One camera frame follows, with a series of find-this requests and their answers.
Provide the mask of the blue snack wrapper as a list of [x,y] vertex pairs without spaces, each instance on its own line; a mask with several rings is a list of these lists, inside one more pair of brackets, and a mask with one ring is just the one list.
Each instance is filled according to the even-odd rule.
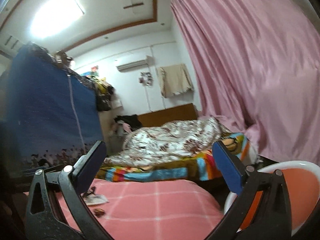
[[108,203],[108,199],[103,194],[97,194],[96,187],[92,186],[90,189],[81,195],[87,206],[95,206]]

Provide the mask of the orange bucket with white rim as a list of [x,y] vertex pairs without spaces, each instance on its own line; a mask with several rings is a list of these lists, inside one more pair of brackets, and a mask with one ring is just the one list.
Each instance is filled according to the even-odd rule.
[[[319,166],[307,161],[287,161],[257,171],[273,173],[275,170],[283,173],[289,192],[292,237],[315,216],[319,202]],[[236,194],[231,192],[225,203],[225,213],[235,199]]]

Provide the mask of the colourful striped blanket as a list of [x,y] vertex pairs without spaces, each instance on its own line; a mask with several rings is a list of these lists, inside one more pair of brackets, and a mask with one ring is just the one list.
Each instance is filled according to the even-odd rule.
[[[228,133],[217,141],[225,141],[231,153],[242,162],[249,162],[250,143],[242,133]],[[147,167],[109,166],[104,163],[95,178],[110,182],[151,182],[186,179],[191,181],[208,181],[221,176],[210,149],[199,152],[191,158]]]

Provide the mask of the pink checked bed sheet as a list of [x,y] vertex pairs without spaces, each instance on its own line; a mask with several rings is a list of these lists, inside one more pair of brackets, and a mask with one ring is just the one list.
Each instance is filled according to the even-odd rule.
[[[108,199],[88,208],[112,239],[205,239],[223,217],[214,197],[187,180],[112,183],[95,179],[91,186]],[[78,230],[62,193],[56,197],[68,225]]]

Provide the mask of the blue fabric wardrobe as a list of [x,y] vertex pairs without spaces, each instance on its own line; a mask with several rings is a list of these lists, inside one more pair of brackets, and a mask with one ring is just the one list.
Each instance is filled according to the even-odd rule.
[[103,139],[95,91],[30,43],[5,78],[3,145],[18,171],[72,165]]

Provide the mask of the pile of clothes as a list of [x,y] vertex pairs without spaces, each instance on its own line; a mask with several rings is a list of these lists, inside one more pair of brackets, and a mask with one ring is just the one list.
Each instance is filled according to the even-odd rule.
[[131,133],[143,127],[142,123],[138,120],[138,115],[118,115],[114,119],[111,126],[110,134],[118,133],[118,129],[122,127],[122,131]]

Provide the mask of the floral white brown duvet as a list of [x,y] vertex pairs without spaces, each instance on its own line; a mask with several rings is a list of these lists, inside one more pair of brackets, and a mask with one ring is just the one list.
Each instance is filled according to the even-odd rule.
[[214,117],[142,127],[128,134],[122,151],[105,158],[104,164],[140,168],[191,158],[228,133]]

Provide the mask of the wooden headboard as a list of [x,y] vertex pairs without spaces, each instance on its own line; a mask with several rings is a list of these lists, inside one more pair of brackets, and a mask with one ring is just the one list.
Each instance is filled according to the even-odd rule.
[[143,127],[159,127],[171,121],[196,120],[198,112],[192,103],[138,116]]

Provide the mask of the items on wardrobe top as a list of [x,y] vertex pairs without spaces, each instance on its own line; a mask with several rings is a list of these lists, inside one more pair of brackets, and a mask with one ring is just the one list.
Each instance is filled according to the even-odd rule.
[[90,71],[88,74],[80,75],[71,69],[74,59],[69,57],[65,51],[58,50],[53,55],[54,63],[58,68],[67,71],[67,74],[76,77],[78,81],[86,87],[93,89],[95,92],[95,103],[97,111],[107,112],[112,109],[112,96],[114,95],[114,87],[106,81],[99,79],[95,71]]

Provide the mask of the beige hanging towel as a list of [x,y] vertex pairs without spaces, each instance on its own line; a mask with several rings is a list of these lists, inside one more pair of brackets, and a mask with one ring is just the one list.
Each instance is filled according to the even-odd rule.
[[170,98],[194,90],[185,64],[157,68],[161,95]]

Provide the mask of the pink curtain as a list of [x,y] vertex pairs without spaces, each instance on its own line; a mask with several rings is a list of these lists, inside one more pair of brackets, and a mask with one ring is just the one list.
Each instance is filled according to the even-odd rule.
[[274,161],[319,163],[319,33],[293,0],[172,0],[201,109]]

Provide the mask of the white air conditioner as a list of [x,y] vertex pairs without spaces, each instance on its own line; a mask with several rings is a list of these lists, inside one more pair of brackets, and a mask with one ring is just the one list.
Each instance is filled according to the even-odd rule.
[[149,66],[152,63],[152,57],[146,56],[144,58],[135,59],[134,61],[123,60],[121,64],[116,65],[118,71],[123,72],[132,68],[137,68],[141,66]]

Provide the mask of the ceiling lamp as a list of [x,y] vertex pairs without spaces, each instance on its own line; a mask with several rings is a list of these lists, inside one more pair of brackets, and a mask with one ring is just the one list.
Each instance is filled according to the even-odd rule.
[[30,33],[35,38],[47,38],[59,34],[84,16],[77,0],[48,0],[35,13]]

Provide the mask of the wall hook ornament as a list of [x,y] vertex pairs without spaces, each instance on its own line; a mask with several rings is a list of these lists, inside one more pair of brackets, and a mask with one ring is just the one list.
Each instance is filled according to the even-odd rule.
[[150,72],[141,72],[138,81],[144,86],[151,86],[153,84],[152,74]]

